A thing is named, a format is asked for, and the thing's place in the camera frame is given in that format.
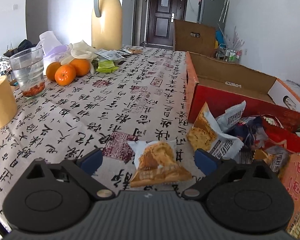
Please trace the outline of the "white cracker snack packet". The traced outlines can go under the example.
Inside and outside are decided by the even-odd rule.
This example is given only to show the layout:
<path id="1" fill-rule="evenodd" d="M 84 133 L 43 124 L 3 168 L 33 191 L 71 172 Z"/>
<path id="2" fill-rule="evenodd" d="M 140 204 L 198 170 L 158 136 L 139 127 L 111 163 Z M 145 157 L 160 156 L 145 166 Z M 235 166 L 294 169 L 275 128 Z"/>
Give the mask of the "white cracker snack packet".
<path id="1" fill-rule="evenodd" d="M 204 103 L 186 137 L 194 151 L 205 150 L 217 159 L 232 159 L 244 146 L 239 138 L 222 132 L 207 103 Z"/>

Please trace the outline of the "triangular brown snack packet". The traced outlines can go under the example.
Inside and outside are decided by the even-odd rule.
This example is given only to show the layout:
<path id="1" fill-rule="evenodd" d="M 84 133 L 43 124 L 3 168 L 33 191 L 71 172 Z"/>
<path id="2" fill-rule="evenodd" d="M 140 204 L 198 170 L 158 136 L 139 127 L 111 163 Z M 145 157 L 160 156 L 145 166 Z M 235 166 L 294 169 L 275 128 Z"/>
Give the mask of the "triangular brown snack packet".
<path id="1" fill-rule="evenodd" d="M 192 179 L 192 174 L 176 161 L 176 141 L 129 141 L 136 172 L 130 187 L 178 183 Z"/>

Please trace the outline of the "red snack bag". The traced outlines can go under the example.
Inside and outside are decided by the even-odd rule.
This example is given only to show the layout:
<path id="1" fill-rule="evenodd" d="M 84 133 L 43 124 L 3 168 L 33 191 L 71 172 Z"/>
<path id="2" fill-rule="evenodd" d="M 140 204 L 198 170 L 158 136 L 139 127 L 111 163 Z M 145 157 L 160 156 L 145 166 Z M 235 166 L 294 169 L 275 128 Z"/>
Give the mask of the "red snack bag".
<path id="1" fill-rule="evenodd" d="M 273 146 L 284 148 L 289 153 L 300 153 L 300 137 L 296 134 L 277 126 L 276 120 L 261 116 L 262 127 L 267 135 L 262 148 L 268 150 Z"/>

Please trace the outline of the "large orange snack bag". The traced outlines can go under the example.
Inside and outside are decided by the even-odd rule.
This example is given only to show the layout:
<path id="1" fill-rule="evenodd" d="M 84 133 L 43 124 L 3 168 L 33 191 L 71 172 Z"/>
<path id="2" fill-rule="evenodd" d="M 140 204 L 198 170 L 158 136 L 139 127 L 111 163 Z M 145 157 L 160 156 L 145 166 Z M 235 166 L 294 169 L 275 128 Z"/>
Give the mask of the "large orange snack bag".
<path id="1" fill-rule="evenodd" d="M 300 154 L 292 154 L 279 172 L 279 179 L 293 199 L 294 211 L 287 232 L 300 239 Z"/>

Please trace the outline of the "red cardboard box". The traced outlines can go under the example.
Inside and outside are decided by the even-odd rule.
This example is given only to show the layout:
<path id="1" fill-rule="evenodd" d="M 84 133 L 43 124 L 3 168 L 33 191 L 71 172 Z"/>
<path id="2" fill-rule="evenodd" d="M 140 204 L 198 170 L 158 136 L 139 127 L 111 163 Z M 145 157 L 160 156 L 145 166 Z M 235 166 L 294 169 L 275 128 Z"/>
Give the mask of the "red cardboard box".
<path id="1" fill-rule="evenodd" d="M 272 115 L 293 132 L 300 126 L 300 112 L 275 104 L 268 94 L 278 81 L 276 77 L 192 52 L 186 53 L 185 62 L 186 111 L 190 123 L 195 122 L 205 103 L 218 117 L 245 101 L 243 116 Z"/>

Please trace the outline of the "calligraphy print tablecloth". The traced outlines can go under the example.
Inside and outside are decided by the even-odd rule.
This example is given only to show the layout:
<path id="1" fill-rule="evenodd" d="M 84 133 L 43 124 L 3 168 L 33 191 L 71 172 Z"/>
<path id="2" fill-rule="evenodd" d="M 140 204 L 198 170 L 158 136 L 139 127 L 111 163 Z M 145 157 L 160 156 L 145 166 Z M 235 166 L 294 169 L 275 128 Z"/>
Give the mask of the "calligraphy print tablecloth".
<path id="1" fill-rule="evenodd" d="M 93 177 L 111 190 L 130 189 L 134 153 L 114 145 L 116 135 L 142 141 L 174 141 L 175 158 L 191 174 L 183 183 L 149 186 L 150 191 L 185 188 L 203 178 L 186 135 L 186 54 L 143 48 L 110 74 L 78 77 L 68 86 L 46 82 L 43 95 L 27 100 L 17 89 L 18 111 L 0 129 L 0 222 L 2 204 L 19 177 L 37 158 L 47 163 L 77 159 L 95 148 L 106 151 Z"/>

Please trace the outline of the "front orange tangerine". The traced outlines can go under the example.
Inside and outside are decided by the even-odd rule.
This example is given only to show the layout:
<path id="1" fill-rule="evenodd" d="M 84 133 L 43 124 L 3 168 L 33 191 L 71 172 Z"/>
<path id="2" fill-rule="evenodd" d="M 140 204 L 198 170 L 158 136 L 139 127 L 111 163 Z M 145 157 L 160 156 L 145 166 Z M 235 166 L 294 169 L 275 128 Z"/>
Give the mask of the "front orange tangerine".
<path id="1" fill-rule="evenodd" d="M 55 81 L 60 86 L 67 86 L 76 78 L 76 70 L 70 64 L 59 67 L 55 72 Z"/>

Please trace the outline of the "orange tangerine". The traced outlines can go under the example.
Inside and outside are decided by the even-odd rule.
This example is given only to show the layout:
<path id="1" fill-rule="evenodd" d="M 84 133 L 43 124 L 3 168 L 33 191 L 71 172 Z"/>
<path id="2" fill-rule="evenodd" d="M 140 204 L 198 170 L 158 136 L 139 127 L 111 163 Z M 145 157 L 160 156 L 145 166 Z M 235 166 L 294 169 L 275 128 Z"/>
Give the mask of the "orange tangerine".
<path id="1" fill-rule="evenodd" d="M 55 81 L 55 73 L 57 72 L 59 67 L 61 67 L 60 62 L 53 62 L 53 63 L 48 65 L 48 67 L 46 69 L 46 77 L 50 81 Z"/>
<path id="2" fill-rule="evenodd" d="M 70 64 L 59 67 L 55 72 L 55 81 L 60 86 L 67 86 L 76 78 L 76 70 Z"/>
<path id="3" fill-rule="evenodd" d="M 90 72 L 90 62 L 87 59 L 73 59 L 70 62 L 77 76 L 85 76 Z"/>

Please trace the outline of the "yellow cup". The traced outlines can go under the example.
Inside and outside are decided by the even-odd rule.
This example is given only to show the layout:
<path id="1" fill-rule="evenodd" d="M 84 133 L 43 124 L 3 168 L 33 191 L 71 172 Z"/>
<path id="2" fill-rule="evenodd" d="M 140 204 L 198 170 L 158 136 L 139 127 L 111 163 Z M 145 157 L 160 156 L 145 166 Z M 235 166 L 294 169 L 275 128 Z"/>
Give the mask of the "yellow cup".
<path id="1" fill-rule="evenodd" d="M 17 113 L 17 103 L 6 75 L 0 76 L 0 129 Z"/>

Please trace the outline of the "right orange tangerine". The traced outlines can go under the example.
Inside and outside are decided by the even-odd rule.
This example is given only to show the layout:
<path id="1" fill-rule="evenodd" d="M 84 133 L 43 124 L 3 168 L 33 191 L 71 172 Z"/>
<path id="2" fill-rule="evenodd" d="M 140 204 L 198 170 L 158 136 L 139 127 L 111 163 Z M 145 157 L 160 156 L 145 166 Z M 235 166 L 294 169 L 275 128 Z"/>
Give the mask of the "right orange tangerine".
<path id="1" fill-rule="evenodd" d="M 77 76 L 85 76 L 90 72 L 90 62 L 87 59 L 73 59 L 70 62 Z"/>

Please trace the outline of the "left orange tangerine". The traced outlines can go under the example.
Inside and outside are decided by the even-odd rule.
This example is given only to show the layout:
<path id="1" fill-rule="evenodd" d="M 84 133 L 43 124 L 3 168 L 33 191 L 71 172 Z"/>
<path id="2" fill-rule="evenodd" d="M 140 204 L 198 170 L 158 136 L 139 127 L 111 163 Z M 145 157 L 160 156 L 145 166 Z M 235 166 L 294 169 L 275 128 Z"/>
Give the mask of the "left orange tangerine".
<path id="1" fill-rule="evenodd" d="M 61 67 L 60 62 L 53 62 L 53 63 L 48 65 L 48 67 L 46 69 L 46 77 L 50 81 L 55 81 L 55 73 L 57 72 L 59 67 Z"/>

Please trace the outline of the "green snack packet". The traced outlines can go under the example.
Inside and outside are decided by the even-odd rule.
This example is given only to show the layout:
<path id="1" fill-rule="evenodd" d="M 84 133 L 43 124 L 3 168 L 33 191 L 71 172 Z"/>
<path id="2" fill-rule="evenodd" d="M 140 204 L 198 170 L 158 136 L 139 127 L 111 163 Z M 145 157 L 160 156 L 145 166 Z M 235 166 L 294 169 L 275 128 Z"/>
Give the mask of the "green snack packet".
<path id="1" fill-rule="evenodd" d="M 98 62 L 98 67 L 96 68 L 96 71 L 99 73 L 113 73 L 118 70 L 118 66 L 115 65 L 113 61 L 102 61 Z"/>

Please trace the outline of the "white crumpled plastic bag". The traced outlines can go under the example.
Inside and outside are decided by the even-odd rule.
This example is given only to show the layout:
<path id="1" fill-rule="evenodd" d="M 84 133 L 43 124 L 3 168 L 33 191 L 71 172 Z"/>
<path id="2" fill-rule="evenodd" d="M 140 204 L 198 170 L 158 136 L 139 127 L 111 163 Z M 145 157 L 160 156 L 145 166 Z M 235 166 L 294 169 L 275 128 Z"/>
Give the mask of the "white crumpled plastic bag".
<path id="1" fill-rule="evenodd" d="M 90 63 L 90 73 L 94 74 L 94 66 L 92 65 L 93 60 L 98 60 L 97 50 L 89 46 L 83 40 L 78 43 L 70 43 L 66 46 L 66 51 L 63 56 L 59 59 L 61 65 L 70 63 L 73 59 L 86 59 Z"/>

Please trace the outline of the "yellow thermos jug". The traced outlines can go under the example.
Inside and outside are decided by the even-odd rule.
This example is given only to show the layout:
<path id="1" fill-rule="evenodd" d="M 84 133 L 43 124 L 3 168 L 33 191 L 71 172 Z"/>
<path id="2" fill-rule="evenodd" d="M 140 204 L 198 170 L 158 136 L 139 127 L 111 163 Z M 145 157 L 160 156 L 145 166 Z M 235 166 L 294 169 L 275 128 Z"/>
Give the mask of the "yellow thermos jug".
<path id="1" fill-rule="evenodd" d="M 120 0 L 94 0 L 91 15 L 91 44 L 96 49 L 122 48 L 122 6 Z"/>

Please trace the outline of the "grey refrigerator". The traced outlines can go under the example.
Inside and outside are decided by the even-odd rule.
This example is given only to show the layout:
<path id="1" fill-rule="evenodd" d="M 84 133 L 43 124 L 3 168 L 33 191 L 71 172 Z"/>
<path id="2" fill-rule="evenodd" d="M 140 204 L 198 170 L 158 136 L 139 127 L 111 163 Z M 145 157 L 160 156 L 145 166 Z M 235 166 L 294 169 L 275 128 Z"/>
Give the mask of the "grey refrigerator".
<path id="1" fill-rule="evenodd" d="M 230 0 L 199 0 L 197 22 L 224 31 Z"/>

